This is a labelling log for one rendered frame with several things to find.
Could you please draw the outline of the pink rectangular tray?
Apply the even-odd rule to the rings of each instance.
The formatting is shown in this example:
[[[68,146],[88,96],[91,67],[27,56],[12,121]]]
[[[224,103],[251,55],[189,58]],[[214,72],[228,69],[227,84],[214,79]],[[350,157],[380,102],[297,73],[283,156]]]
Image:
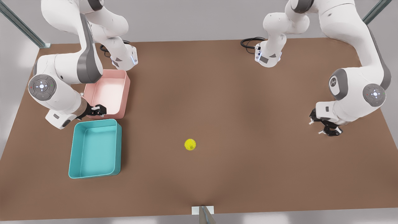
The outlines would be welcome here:
[[[104,69],[96,83],[86,84],[83,98],[91,105],[107,109],[103,119],[122,119],[125,116],[130,79],[124,70]]]

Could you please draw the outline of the teal rectangular tray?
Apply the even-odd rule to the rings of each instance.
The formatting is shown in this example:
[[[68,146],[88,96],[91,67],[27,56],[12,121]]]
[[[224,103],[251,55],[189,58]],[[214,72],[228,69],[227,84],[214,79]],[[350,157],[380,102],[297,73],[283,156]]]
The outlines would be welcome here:
[[[122,127],[115,119],[77,123],[68,175],[71,179],[114,176],[121,171]]]

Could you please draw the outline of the silver frame post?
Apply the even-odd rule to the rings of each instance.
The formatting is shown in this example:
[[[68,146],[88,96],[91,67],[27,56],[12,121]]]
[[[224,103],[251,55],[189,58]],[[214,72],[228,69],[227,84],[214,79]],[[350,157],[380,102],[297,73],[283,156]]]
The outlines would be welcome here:
[[[199,224],[217,224],[213,218],[213,206],[191,207],[192,215],[199,215]]]
[[[46,49],[51,47],[50,43],[45,43],[2,0],[0,0],[0,13],[36,44],[38,48]]]
[[[374,18],[377,17],[378,14],[380,14],[391,2],[392,0],[379,0],[376,5],[366,14],[362,21],[366,25],[370,24]]]

